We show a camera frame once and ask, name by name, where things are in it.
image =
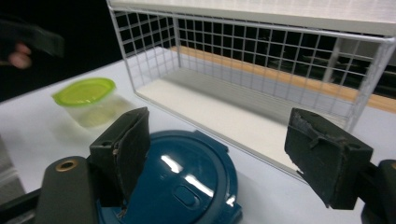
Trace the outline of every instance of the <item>clear plastic container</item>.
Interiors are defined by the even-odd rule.
[[[82,127],[104,124],[116,115],[114,81],[104,77],[79,80],[52,95]]]

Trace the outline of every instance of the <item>green lid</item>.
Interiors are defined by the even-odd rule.
[[[56,104],[63,106],[91,105],[114,91],[116,84],[104,77],[93,77],[72,83],[52,95]]]

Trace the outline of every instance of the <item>screw hole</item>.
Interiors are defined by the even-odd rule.
[[[67,160],[60,162],[58,165],[56,165],[55,169],[58,172],[66,172],[74,169],[77,165],[78,162],[76,160]]]
[[[111,146],[111,144],[113,144],[113,143],[110,141],[106,141],[106,142],[102,143],[102,147],[108,147],[108,146]]]

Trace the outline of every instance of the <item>white shelf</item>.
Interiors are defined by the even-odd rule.
[[[335,31],[396,35],[394,0],[109,0],[115,8],[187,13]]]
[[[284,150],[290,111],[296,104],[262,97],[247,88],[183,68],[140,88],[137,94],[296,175],[297,167]],[[344,125],[338,118],[324,117]]]

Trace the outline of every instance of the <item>blue lid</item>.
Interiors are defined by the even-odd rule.
[[[228,148],[200,132],[151,135],[143,173],[124,218],[101,208],[102,223],[233,223],[241,215]]]

